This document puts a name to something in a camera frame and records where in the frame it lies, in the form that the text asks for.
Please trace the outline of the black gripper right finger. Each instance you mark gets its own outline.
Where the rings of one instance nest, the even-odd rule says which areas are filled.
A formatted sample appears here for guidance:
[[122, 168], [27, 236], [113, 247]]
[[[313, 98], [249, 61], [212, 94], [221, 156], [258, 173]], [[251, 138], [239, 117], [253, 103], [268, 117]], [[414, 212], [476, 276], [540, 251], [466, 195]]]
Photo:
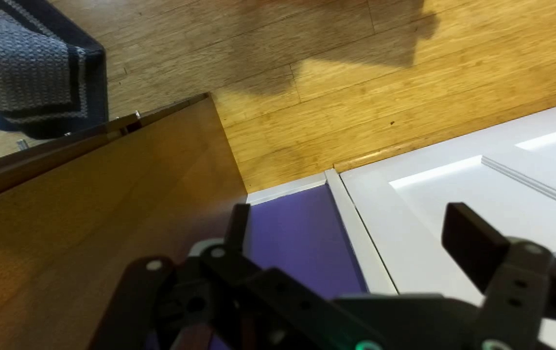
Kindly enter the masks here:
[[480, 350], [550, 350], [538, 341], [556, 321], [556, 255], [529, 240], [509, 240], [464, 203], [449, 203], [441, 245], [482, 292], [472, 341]]

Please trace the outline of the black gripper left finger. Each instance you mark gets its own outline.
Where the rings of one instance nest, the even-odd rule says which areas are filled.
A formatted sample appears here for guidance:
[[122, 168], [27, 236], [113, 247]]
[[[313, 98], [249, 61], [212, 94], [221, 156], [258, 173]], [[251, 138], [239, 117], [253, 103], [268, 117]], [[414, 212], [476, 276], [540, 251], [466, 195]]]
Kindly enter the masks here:
[[235, 350], [328, 350], [322, 319], [330, 306], [243, 255], [249, 212], [249, 205], [235, 205], [225, 240], [200, 241], [181, 265], [167, 257], [130, 263], [89, 350], [169, 350], [196, 325]]

